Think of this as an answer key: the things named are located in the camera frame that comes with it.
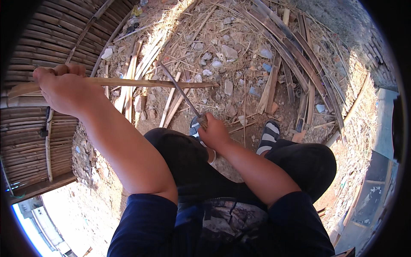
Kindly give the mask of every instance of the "wooden beam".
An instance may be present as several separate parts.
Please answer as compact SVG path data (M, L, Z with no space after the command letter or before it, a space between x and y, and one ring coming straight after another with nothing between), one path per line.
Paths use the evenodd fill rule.
M118 78L84 78L87 82L95 84L97 86L133 86L133 87L165 87L173 88L174 84L171 81L158 81L158 80L132 80L132 79L118 79ZM218 87L218 83L185 83L178 82L181 88L208 88ZM28 82L14 86L8 98L12 99L24 94L30 94L33 92L41 91L40 86L35 82Z
M67 172L54 178L53 182L42 181L22 189L15 189L14 195L19 198L13 198L10 204L16 204L29 198L44 194L48 191L60 188L76 181L77 177L73 172Z
M47 174L48 174L48 180L50 182L53 181L53 173L51 170L51 160L50 160L50 136L51 136L51 121L53 120L53 115L54 115L54 110L50 108L50 113L48 114L47 118L47 136L46 136L46 162L47 162Z
M114 30L114 32L111 34L111 37L107 40L106 45L103 47L102 52L100 53L99 58L96 61L96 64L94 65L93 71L91 72L90 77L95 77L97 74L97 70L100 67L100 62L102 60L102 55L104 54L105 50L107 49L107 47L109 46L109 43L111 43L113 41L113 39L117 36L118 32L120 31L120 29L123 28L124 23L129 19L131 12L133 10L131 10L125 17L124 19L120 22L120 24L117 26L117 28Z

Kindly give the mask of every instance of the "wood scrap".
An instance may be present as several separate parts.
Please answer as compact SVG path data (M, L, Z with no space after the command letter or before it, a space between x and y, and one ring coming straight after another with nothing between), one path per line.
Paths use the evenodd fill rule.
M158 81L158 80L132 80L132 79L118 79L118 78L84 78L88 83L97 86L133 86L133 87L165 87L173 88L174 85L170 81ZM185 83L178 82L181 88L208 88L219 87L218 83ZM28 82L14 86L9 93L8 98L12 99L25 94L31 94L33 92L41 91L40 86L35 82Z
M265 108L265 112L268 114L273 114L272 102L274 101L274 94L275 94L275 89L277 85L277 77L278 77L278 72L280 70L280 65L281 65L281 57L280 57L280 54L277 52L275 54L274 63L271 68L272 78L271 78L271 83L270 83L270 92L268 94L267 106Z
M100 56L98 57L96 64L94 64L93 67L93 71L91 72L90 77L93 78L96 76L97 74L97 70L100 67L100 62L102 60L102 56L105 52L105 50L107 49L107 47L109 46L109 44L113 41L113 39L117 36L118 32L120 31L120 29L123 28L124 23L129 19L131 12L133 10L131 10L120 22L120 24L118 24L117 28L115 28L114 32L111 34L110 38L107 40L106 45L103 47L102 52L100 53Z
M181 72L178 72L177 75L175 76L175 81L178 81L178 80L180 79L180 76L181 76ZM165 108L164 108L163 116L161 117L161 121L160 121L160 126L159 126L159 127L163 127L164 122L166 121L167 112L169 111L171 99L173 98L173 95L174 95L174 90L175 90L175 88L172 88L172 89L171 89L170 94L169 94L169 97L167 98L166 106L165 106Z

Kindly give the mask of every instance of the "dirt ground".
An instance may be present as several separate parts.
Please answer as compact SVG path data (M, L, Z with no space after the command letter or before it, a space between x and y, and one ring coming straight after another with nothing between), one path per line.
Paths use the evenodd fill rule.
M182 1L180 5L188 5L191 1ZM176 57L184 56L184 47L174 47L181 44L187 44L185 36L191 31L196 30L200 25L197 22L198 17L203 17L208 10L211 9L211 4L204 2L199 4L195 9L196 17L188 16L182 24L172 24L166 29L173 31L173 36L165 48L164 57L170 60L176 60ZM274 10L282 15L285 5L275 5ZM168 69L174 72L177 71L184 74L185 70L190 71L190 76L203 74L204 69L209 69L213 75L210 77L202 76L204 82L216 82L220 85L218 88L202 88L190 90L188 97L200 112L212 112L217 118L224 120L228 131L233 131L242 127L238 122L238 116L246 115L247 122L254 124L245 128L246 134L244 139L243 129L240 129L231 134L233 140L240 144L244 144L251 150L256 150L261 136L262 126L266 120L272 118L280 125L280 136L283 139L291 140L293 133L291 129L295 129L296 114L299 107L299 99L296 97L294 104L289 104L284 81L284 71L281 68L278 76L278 82L275 91L274 102L279 108L272 115L266 113L262 115L256 114L256 107L260 98L249 94L251 86L255 87L258 93L262 93L265 83L259 83L260 80L265 82L263 63L272 64L272 59L264 58L259 55L261 47L275 53L275 50L264 40L260 38L258 31L246 22L243 17L237 16L230 11L232 6L230 3L222 2L221 5L213 13L205 28L199 33L197 43L204 43L205 47L201 51L190 52L192 57L184 59L181 65L175 67L169 66ZM163 17L165 21L169 17L175 16L173 12L164 12L162 9L152 7L147 10L147 20L141 21L140 26L145 23L152 23L154 17ZM183 11L184 8L178 7L175 10ZM222 21L225 18L232 18L231 25L224 25ZM333 79L337 81L339 87L345 94L346 105L339 100L343 116L346 115L351 105L353 104L362 83L366 77L367 70L364 68L355 53L350 52L344 46L333 39L330 34L325 32L325 28L320 27L315 20L310 20L310 30L312 31L312 39L315 54L324 62L325 66L330 70ZM147 36L148 43L142 48L142 55L148 51L150 42L155 38L155 33L164 29L167 24L162 23L158 28L142 31L139 37ZM290 21L290 28L295 31L298 29L296 21ZM231 40L224 41L223 36L227 35ZM213 44L211 41L217 39L219 43ZM125 46L127 49L130 45L131 38L119 42L116 47ZM206 65L199 65L201 57L205 53L211 53L216 58L216 53L212 48L219 49L222 44L230 44L238 51L239 60L237 62L224 64L223 67L214 68L211 65L211 60L207 60ZM124 66L124 54L114 54L110 64L109 77L118 77L118 72ZM102 75L104 66L99 70L99 76ZM146 79L154 76L156 71L146 75ZM157 79L166 80L162 72L157 74ZM229 79L233 83L233 94L231 96L224 94L225 80ZM372 83L367 85L367 94L374 95ZM150 129L159 127L161 114L164 110L165 103L169 96L169 88L149 88L147 91L137 91L137 94L146 94L147 102L145 109L148 111L154 109L154 115L148 116L147 119L141 120L135 116L133 124L136 123L137 130L145 134ZM120 89L113 90L110 99L115 104L120 95ZM246 112L244 113L244 98L246 99ZM337 140L331 147L337 160L337 175L325 192L325 194L314 204L317 210L326 208L326 215L321 219L329 234L336 229L338 222L344 218L346 211L353 201L353 195L356 188L361 184L363 176L367 170L370 159L371 139L373 136L373 127L375 123L375 101L373 97L367 98L357 111L356 115L351 119L351 122L346 124L346 143L343 145L341 140ZM321 97L316 92L315 104L323 104ZM189 124L193 118L193 112L188 109L188 105L184 102L179 107L174 115L168 128L188 134ZM302 140L302 143L324 143L336 131L335 125L318 126L335 120L335 114L329 112L319 113L314 109L313 122L311 126L307 126L307 133ZM109 163L100 153L94 149L92 142L89 141L82 124L79 124L73 141L73 171L78 176L78 182L69 184L57 190L48 192L43 195L45 206L55 223L56 227L61 232L63 238L73 251L82 256L89 247L93 250L89 256L105 256L111 240L111 237L118 225L122 212L126 206L126 200L129 193L126 192L118 177L111 169ZM222 157L217 159L213 166L227 178L234 182L242 182L239 173Z

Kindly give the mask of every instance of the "person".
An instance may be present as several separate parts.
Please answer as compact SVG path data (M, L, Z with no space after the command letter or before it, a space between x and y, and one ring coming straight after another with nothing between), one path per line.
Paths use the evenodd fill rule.
M131 193L107 256L335 254L312 205L336 173L329 148L281 139L269 120L254 153L211 113L207 131L194 119L191 136L164 128L143 136L84 75L71 64L33 72L50 107L84 124ZM244 183L210 165L216 152Z

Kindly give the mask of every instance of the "foot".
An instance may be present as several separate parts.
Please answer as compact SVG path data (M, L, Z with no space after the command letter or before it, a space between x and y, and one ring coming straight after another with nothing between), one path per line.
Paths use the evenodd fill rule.
M189 134L190 134L190 136L193 136L193 137L197 138L198 141L200 142L200 144L202 144L202 145L207 149L207 152L208 152L208 163L209 163L209 164L213 164L214 161L215 161L216 158L217 158L217 153L216 153L213 149L207 147L206 144L204 144L204 142L201 140L200 135L199 135L199 128L200 128L200 124L197 122L197 116L195 116L195 117L191 120L191 123L190 123L190 133L189 133Z
M264 124L263 133L260 139L260 144L257 148L256 154L264 156L271 150L280 137L279 125L273 121L268 120Z

